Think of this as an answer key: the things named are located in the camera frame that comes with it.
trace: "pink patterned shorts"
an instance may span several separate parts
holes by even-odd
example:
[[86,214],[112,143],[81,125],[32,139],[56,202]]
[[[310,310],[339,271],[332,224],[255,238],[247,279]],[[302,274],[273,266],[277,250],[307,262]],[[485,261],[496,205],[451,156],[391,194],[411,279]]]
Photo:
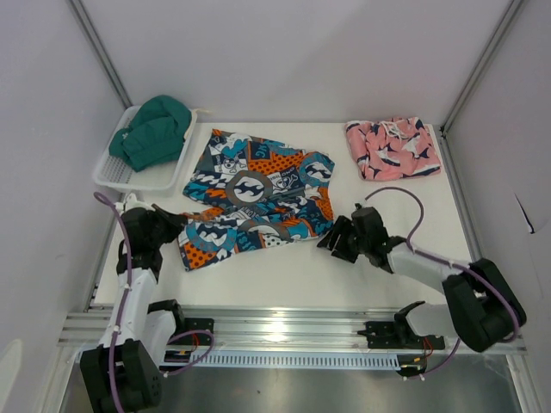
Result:
[[346,124],[346,139],[365,180],[391,181],[440,173],[432,138],[419,118],[354,120]]

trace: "white table surface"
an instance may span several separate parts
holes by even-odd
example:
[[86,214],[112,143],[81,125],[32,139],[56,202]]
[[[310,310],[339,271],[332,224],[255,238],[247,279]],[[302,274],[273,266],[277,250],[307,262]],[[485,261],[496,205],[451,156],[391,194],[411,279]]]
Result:
[[[329,195],[335,216],[350,216],[354,204],[382,186],[399,186],[415,193],[425,207],[425,219],[413,241],[420,248],[470,261],[467,242],[449,186],[446,170],[437,176],[387,183],[360,179],[341,123],[199,123],[174,194],[144,194],[145,201],[174,212],[195,212],[207,206],[182,195],[212,128],[279,140],[297,148],[322,151],[335,162]],[[430,133],[440,155],[440,149]],[[389,235],[405,236],[419,210],[406,194],[386,191],[370,200],[381,214]],[[112,304],[117,289],[115,265],[122,240],[117,227],[96,292],[97,304]],[[226,261],[186,273],[176,241],[163,246],[164,257],[153,300],[177,299],[182,305],[228,307],[295,307],[358,309],[403,307],[424,299],[443,303],[444,297],[419,282],[372,267],[367,258],[350,264],[316,248],[318,240],[237,254]]]

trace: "white wall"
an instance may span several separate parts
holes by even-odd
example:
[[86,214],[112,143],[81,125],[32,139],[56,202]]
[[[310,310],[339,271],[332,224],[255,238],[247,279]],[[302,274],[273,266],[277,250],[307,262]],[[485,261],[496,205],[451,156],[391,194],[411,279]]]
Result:
[[443,122],[509,0],[85,1],[135,103],[213,121]]
[[62,0],[0,5],[0,351],[24,342],[6,412],[33,411],[110,212],[91,171],[122,113]]
[[[539,385],[551,388],[551,3],[530,0],[450,144],[485,254],[528,312],[523,333]],[[536,233],[530,235],[515,195]],[[551,410],[551,398],[548,408]]]

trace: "metal floor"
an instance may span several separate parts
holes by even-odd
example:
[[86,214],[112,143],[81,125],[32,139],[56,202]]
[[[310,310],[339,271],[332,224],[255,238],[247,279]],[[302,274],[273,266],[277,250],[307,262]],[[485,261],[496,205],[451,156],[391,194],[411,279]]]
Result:
[[[77,366],[62,413],[91,413]],[[503,356],[460,355],[425,382],[392,372],[192,368],[147,413],[521,412]]]

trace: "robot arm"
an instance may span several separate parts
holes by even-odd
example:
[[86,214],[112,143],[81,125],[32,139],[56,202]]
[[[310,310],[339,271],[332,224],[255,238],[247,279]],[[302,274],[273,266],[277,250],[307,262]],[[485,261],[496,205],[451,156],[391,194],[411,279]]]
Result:
[[160,247],[171,243],[187,224],[182,215],[149,206],[130,194],[116,205],[127,230],[132,252],[132,279],[128,279],[127,253],[119,246],[119,288],[108,328],[99,346],[83,352],[80,368],[95,413],[118,411],[111,392],[108,352],[115,341],[115,383],[124,411],[155,407],[162,396],[159,365],[166,343],[184,332],[184,319],[175,300],[150,304],[163,262]]
[[[396,323],[406,321],[410,336],[459,336],[471,349],[482,352],[513,331],[511,316],[501,302],[472,275],[444,264],[452,261],[440,257],[437,262],[432,254],[410,249],[404,238],[389,237],[373,207],[356,205],[351,218],[339,217],[318,246],[348,262],[365,255],[375,267],[411,277],[445,295],[446,305],[421,301],[395,316]],[[472,269],[505,298],[519,325],[526,323],[522,306],[493,262],[482,258],[462,266]]]

